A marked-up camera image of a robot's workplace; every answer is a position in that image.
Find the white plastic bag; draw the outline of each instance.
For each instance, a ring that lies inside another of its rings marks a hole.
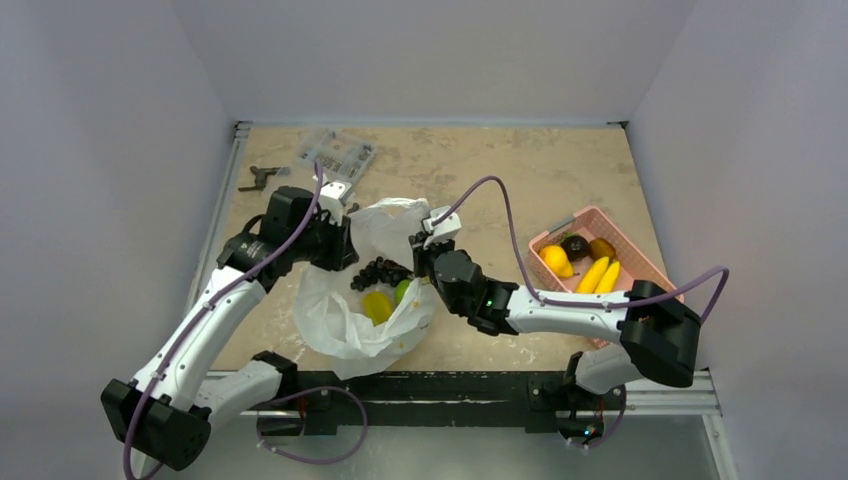
[[[421,231],[429,212],[426,200],[405,198],[384,198],[354,212],[351,241],[359,262],[343,272],[312,266],[303,272],[293,308],[295,325],[307,345],[333,358],[332,369],[340,379],[382,372],[427,333],[438,304],[429,282],[413,280],[389,320],[376,327],[362,313],[362,297],[376,289],[394,299],[394,289],[378,284],[358,292],[350,283],[378,256],[412,270],[409,236]]]

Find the gray basket handle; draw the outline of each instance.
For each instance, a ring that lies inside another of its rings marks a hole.
[[[550,228],[548,228],[548,233],[554,233],[557,230],[561,230],[561,229],[565,228],[566,225],[568,225],[569,223],[571,223],[573,221],[574,221],[574,215],[569,215],[569,216],[563,218],[562,220],[560,220],[559,222],[553,224]]]

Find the table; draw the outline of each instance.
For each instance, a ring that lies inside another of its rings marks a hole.
[[[253,127],[238,185],[253,184],[249,172],[290,166],[285,183],[312,191],[311,172],[296,164],[295,148],[307,128]],[[377,157],[355,188],[363,206],[384,197],[427,198],[434,207],[452,204],[474,181],[498,175],[507,185],[519,246],[569,214],[600,207],[654,262],[664,269],[642,187],[624,131],[615,128],[345,128],[372,141]],[[265,211],[270,191],[235,192],[223,232],[226,240],[247,220]],[[463,230],[457,248],[466,249],[490,277],[521,282],[510,246],[500,189],[486,185],[460,209]],[[220,251],[220,245],[213,246]],[[238,370],[251,356],[273,350],[301,370],[328,370],[329,359],[300,339],[290,312],[305,268],[281,278],[267,298],[237,328],[213,365]],[[443,306],[421,343],[391,370],[564,370],[579,350],[594,349],[583,337],[529,334],[490,337],[468,326]]]

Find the yellow banana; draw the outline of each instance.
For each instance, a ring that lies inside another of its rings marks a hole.
[[[608,266],[609,257],[601,257],[595,260],[586,275],[583,275],[583,280],[580,280],[580,284],[577,285],[577,293],[593,293]]]
[[[598,286],[595,287],[595,293],[610,293],[615,288],[615,282],[618,281],[618,275],[621,273],[621,262],[618,260],[612,262],[610,267],[604,272]]]

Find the gray wall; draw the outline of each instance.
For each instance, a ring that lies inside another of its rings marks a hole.
[[[229,128],[168,2],[0,2],[0,477],[117,477],[100,390],[179,320]]]
[[[844,2],[698,2],[629,128],[672,278],[732,268],[702,351],[743,478],[848,469],[846,45]]]
[[[629,118],[695,0],[173,0],[236,118]]]

